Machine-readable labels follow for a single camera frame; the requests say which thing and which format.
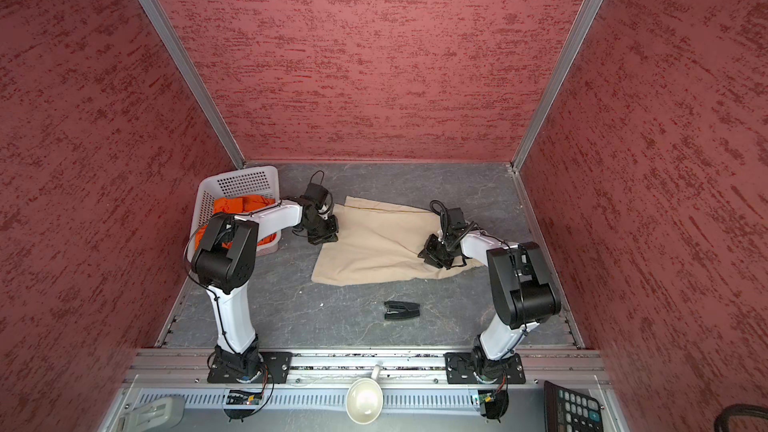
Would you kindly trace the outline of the beige drawstring shorts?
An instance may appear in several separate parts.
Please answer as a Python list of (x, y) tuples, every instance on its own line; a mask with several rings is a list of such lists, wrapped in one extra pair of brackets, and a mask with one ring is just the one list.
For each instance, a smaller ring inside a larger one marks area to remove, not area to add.
[(338, 240), (322, 246), (312, 281), (332, 286), (439, 280), (480, 267), (469, 259), (450, 269), (430, 266), (418, 254), (439, 231), (438, 216), (424, 209), (347, 197), (334, 207)]

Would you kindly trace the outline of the white plastic laundry basket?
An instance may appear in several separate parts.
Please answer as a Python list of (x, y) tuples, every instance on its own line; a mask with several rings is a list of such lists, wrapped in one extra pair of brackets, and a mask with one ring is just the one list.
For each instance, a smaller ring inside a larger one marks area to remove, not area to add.
[(278, 171), (274, 166), (252, 167), (222, 173), (203, 180), (198, 187), (191, 225), (194, 240), (185, 250), (185, 258), (192, 259), (196, 232), (214, 215), (213, 202), (216, 199), (256, 194), (275, 199), (277, 203), (279, 192)]

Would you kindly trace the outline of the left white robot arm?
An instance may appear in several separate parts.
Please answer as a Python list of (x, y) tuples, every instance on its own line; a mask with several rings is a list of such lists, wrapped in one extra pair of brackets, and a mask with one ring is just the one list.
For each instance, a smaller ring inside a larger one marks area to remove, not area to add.
[(252, 325), (247, 286), (254, 273), (258, 243), (284, 229), (306, 234), (312, 245), (338, 240), (330, 195), (280, 200), (254, 211), (214, 214), (195, 245), (187, 271), (212, 304), (218, 338), (214, 358), (221, 367), (249, 380), (262, 358)]

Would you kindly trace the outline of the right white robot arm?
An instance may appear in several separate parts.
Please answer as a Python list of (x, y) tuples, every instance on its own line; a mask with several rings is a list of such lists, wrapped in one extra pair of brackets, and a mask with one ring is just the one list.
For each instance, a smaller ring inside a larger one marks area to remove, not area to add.
[(457, 258), (463, 265), (476, 260), (487, 268), (495, 316), (470, 353), (470, 367), (484, 382), (510, 371), (516, 348), (561, 311), (552, 273), (534, 242), (510, 243), (484, 230), (467, 232), (459, 241), (432, 234), (418, 257), (438, 269), (452, 268)]

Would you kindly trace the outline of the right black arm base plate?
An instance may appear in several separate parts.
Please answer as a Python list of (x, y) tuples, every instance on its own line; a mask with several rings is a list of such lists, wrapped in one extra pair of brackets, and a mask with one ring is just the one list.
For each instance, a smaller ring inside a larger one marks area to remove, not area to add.
[(452, 385), (501, 385), (503, 379), (506, 379), (505, 383), (509, 385), (521, 385), (526, 382), (519, 354), (512, 354), (501, 360), (490, 360), (477, 349), (472, 352), (448, 352), (443, 357), (447, 382)]

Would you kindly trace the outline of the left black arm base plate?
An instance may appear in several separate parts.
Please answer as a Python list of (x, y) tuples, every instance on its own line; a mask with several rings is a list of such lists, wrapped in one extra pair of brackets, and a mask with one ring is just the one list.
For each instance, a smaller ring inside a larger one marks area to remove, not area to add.
[(284, 384), (290, 370), (291, 352), (235, 354), (216, 347), (207, 361), (210, 384)]

